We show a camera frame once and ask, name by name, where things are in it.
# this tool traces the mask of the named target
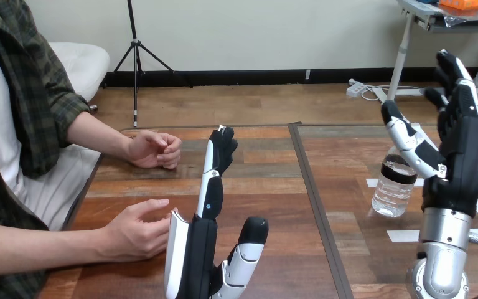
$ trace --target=orange object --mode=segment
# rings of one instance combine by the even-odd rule
[[[440,4],[463,11],[478,9],[478,0],[441,0]]]

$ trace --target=white table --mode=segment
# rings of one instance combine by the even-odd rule
[[[420,89],[398,89],[400,75],[408,53],[413,24],[419,25],[419,27],[430,33],[478,33],[478,25],[468,26],[467,23],[465,23],[462,26],[446,27],[442,18],[443,14],[441,10],[434,5],[420,3],[417,0],[397,1],[402,7],[402,14],[407,18],[406,28],[398,49],[395,69],[393,71],[393,77],[391,78],[388,94],[386,95],[381,88],[373,88],[373,92],[382,103],[385,100],[394,100],[397,95],[422,96]]]

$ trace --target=white pants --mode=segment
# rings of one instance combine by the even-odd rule
[[[62,148],[53,169],[37,179],[20,175],[13,191],[50,230],[61,230],[99,157],[99,152],[77,145]]]

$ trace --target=black and white robotic hand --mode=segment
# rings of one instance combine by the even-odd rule
[[[411,126],[394,101],[382,104],[382,118],[402,157],[424,178],[424,220],[416,262],[408,271],[411,296],[463,299],[469,291],[464,266],[478,200],[478,99],[457,57],[442,50],[437,61],[444,95],[432,88],[424,95],[439,112],[439,148],[420,127]]]
[[[233,128],[220,126],[208,140],[199,203],[192,221],[171,211],[164,276],[167,299],[239,298],[261,257],[268,221],[249,217],[228,258],[218,267],[213,264],[216,218],[224,197],[221,177],[237,149],[233,136]]]

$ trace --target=bottle label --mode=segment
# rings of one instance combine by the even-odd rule
[[[386,161],[394,162],[394,163],[397,163],[397,164],[402,164],[402,165],[405,165],[407,167],[410,167],[409,164],[401,156],[399,156],[397,154],[388,155],[386,157]],[[380,170],[380,173],[382,173],[382,175],[384,177],[392,180],[393,182],[403,184],[403,185],[411,185],[411,184],[414,184],[417,181],[417,174],[412,174],[412,175],[400,174],[400,173],[392,170],[388,166],[384,165],[383,163],[382,163],[382,168]]]

